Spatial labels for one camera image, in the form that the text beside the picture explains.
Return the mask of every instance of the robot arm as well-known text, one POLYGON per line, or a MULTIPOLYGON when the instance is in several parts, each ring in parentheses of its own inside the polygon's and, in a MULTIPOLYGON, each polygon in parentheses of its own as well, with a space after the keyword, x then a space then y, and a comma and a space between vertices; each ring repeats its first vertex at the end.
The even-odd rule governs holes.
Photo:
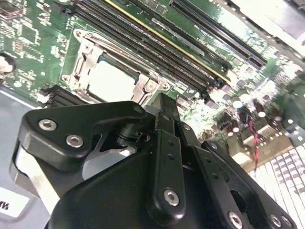
POLYGON ((199 144, 175 100, 159 94, 146 110, 126 101, 25 114, 12 166, 51 213, 49 229, 296 228, 217 143, 199 144), (82 178, 86 160, 123 149, 135 153, 82 178))

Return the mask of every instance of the silver screw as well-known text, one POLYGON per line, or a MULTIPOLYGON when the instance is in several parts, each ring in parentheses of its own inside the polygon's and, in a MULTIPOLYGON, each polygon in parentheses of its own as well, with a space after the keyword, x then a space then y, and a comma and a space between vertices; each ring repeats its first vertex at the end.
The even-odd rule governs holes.
POLYGON ((133 109, 138 113, 142 113, 142 110, 138 106, 134 106, 133 109))
POLYGON ((188 126, 187 124, 184 124, 183 127, 184 127, 186 130, 191 130, 190 126, 188 126))
POLYGON ((217 145, 214 142, 210 142, 210 145, 213 149, 217 149, 217 145))
POLYGON ((66 143, 73 148, 79 148, 84 144, 84 141, 77 135, 69 135, 66 138, 66 143))
POLYGON ((38 122, 38 126, 42 130, 53 131, 57 128, 56 122, 50 119, 42 119, 38 122))
POLYGON ((281 221, 274 214, 270 214, 270 219, 277 227, 280 228, 282 226, 281 221))
POLYGON ((163 115, 163 118, 166 119, 167 121, 170 120, 170 118, 167 115, 163 115))
POLYGON ((179 204, 179 197, 175 191, 167 189, 164 191, 164 198, 167 203, 172 206, 177 206, 179 204))
POLYGON ((288 227, 292 228, 292 223, 285 216, 282 216, 283 221, 287 224, 288 227))
POLYGON ((242 229, 243 228, 243 222, 242 220, 239 218, 239 216, 235 213, 230 211, 228 213, 229 219, 231 221, 231 223, 237 228, 237 229, 242 229))

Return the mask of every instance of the green circuit board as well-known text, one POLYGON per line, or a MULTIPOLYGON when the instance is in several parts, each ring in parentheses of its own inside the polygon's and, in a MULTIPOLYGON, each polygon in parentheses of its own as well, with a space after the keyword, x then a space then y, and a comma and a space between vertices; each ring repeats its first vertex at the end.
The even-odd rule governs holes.
MULTIPOLYGON (((12 0, 9 2, 20 9, 20 16, 10 20, 0 17, 0 52, 7 53, 16 60, 17 70, 2 76, 4 80, 2 84, 33 101, 37 100, 37 92, 46 84, 49 86, 58 84, 69 89, 61 76, 71 74, 80 46, 80 42, 73 36, 73 31, 83 29, 100 35, 102 31, 96 30, 76 16, 67 17, 55 11, 52 7, 53 0, 12 0)), ((232 75, 225 75, 219 65, 211 64, 204 59, 204 56, 196 55, 190 49, 186 49, 183 42, 173 36, 170 31, 153 23, 152 16, 134 4, 122 4, 119 0, 106 0, 106 2, 111 2, 118 9, 132 15, 133 18, 185 50, 205 67, 212 69, 230 82, 232 88, 230 91, 214 93, 212 98, 217 104, 216 108, 208 107, 198 99, 183 110, 182 119, 189 123, 198 135, 210 128, 224 111, 234 112, 231 101, 224 99, 225 94, 233 97, 241 89, 246 88, 251 92, 250 95, 259 99, 262 104, 271 104, 274 99, 286 92, 281 90, 281 86, 294 82, 294 72, 300 69, 213 0, 190 0, 190 2, 261 54, 267 60, 266 66, 255 69, 247 64, 221 42, 171 9, 169 0, 142 0, 142 2, 151 8, 154 7, 153 10, 156 13, 173 22, 195 40, 228 61, 233 67, 232 75)), ((180 94, 189 99, 194 96, 199 97, 196 91, 179 81, 171 84, 167 94, 172 98, 177 98, 180 94)))

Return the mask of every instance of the pcie slot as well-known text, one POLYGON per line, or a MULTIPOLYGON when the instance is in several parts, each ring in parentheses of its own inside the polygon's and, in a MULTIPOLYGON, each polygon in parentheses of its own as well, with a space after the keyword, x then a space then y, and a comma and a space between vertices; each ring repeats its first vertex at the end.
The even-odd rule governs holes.
POLYGON ((204 58, 207 61, 209 61, 211 63, 218 62, 218 64, 221 65, 222 67, 224 67, 225 69, 230 68, 229 62, 227 62, 225 59, 220 57, 214 51, 210 50, 208 47, 206 47, 203 44, 201 44, 198 41, 196 41, 196 39, 194 37, 192 37, 191 35, 187 34, 185 31, 183 31, 178 26, 176 26, 174 23, 172 23, 171 21, 169 21, 165 17, 159 15, 157 12, 155 12, 150 7, 146 6, 142 1, 140 1, 140 0, 129 0, 129 2, 133 3, 135 6, 137 6, 141 10, 145 11, 146 13, 148 13, 150 16, 156 18, 162 24, 164 24, 165 26, 169 27, 172 31, 177 33, 179 36, 181 36, 182 38, 184 38, 187 41, 189 41, 192 45, 194 45, 198 49, 202 50, 204 52, 204 58))
POLYGON ((126 48, 129 48, 130 50, 138 52, 139 55, 143 56, 145 59, 147 59, 149 62, 152 62, 156 66, 162 67, 162 70, 165 73, 189 85, 194 90, 201 91, 203 85, 205 85, 205 83, 201 83, 200 81, 194 79, 188 72, 185 72, 183 69, 179 68, 179 66, 175 67, 175 63, 162 59, 152 51, 144 49, 132 39, 122 36, 120 33, 118 33, 117 30, 104 23, 98 15, 95 15, 91 12, 89 13, 86 9, 81 7, 76 10, 76 15, 86 22, 89 22, 91 26, 101 30, 106 36, 113 38, 115 41, 122 44, 126 48))
POLYGON ((139 37, 139 35, 136 34, 134 30, 129 30, 129 27, 113 24, 113 22, 115 21, 114 18, 110 18, 109 15, 107 15, 107 12, 105 12, 104 10, 100 10, 94 5, 88 5, 88 1, 83 1, 76 13, 80 17, 83 17, 86 21, 90 21, 90 23, 95 25, 97 28, 102 29, 103 32, 107 31, 111 34, 112 37, 116 37, 117 41, 120 41, 120 43, 123 42, 124 45, 126 45, 127 47, 138 52, 142 49, 142 56, 147 56, 147 52, 152 53, 154 55, 153 62, 156 62, 157 59, 162 59, 163 68, 167 69, 167 71, 170 70, 170 74, 174 77, 177 76, 177 71, 173 70, 173 68, 178 70, 182 74, 180 74, 177 79, 181 80, 184 83, 191 84, 190 86, 195 90, 200 90, 202 88, 202 85, 206 85, 207 82, 211 81, 211 79, 203 78, 204 75, 201 73, 189 74, 189 72, 195 72, 195 69, 192 69, 190 71, 189 66, 183 63, 181 60, 174 58, 174 56, 169 55, 168 53, 166 55, 168 58, 165 58, 164 49, 158 48, 162 50, 162 52, 157 52, 158 49, 156 49, 156 44, 151 45, 147 43, 147 40, 143 41, 143 36, 139 37), (183 77, 181 75, 187 76, 187 80, 182 79, 183 77))
MULTIPOLYGON (((202 72, 202 68, 189 57, 183 55, 182 53, 181 56, 177 55, 177 50, 171 49, 168 44, 164 44, 160 38, 152 35, 151 33, 149 33, 150 37, 148 37, 145 28, 136 24, 127 16, 122 15, 116 9, 111 9, 104 2, 99 0, 84 0, 82 5, 90 8, 95 14, 101 15, 103 20, 107 20, 107 23, 113 25, 113 27, 120 28, 123 33, 130 35, 132 34, 132 38, 138 39, 138 42, 144 44, 151 50, 158 49, 160 53, 166 56, 167 59, 173 60, 176 62, 176 64, 180 65, 180 67, 184 68, 185 71, 192 73, 192 75, 196 76, 198 79, 203 79, 206 82, 212 82, 214 80, 213 78, 207 76, 206 73, 202 72)), ((214 73, 208 70, 205 71, 214 78, 216 77, 214 73)))
POLYGON ((267 61, 257 51, 249 47, 189 1, 173 0, 171 7, 198 26, 201 30, 224 43, 231 51, 246 60, 253 67, 261 68, 266 65, 267 61))

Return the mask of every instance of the label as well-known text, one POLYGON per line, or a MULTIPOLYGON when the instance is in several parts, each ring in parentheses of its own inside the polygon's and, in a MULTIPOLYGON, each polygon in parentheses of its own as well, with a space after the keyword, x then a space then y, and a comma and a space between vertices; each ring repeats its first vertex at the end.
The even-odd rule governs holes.
POLYGON ((0 213, 17 218, 29 198, 0 187, 0 213))

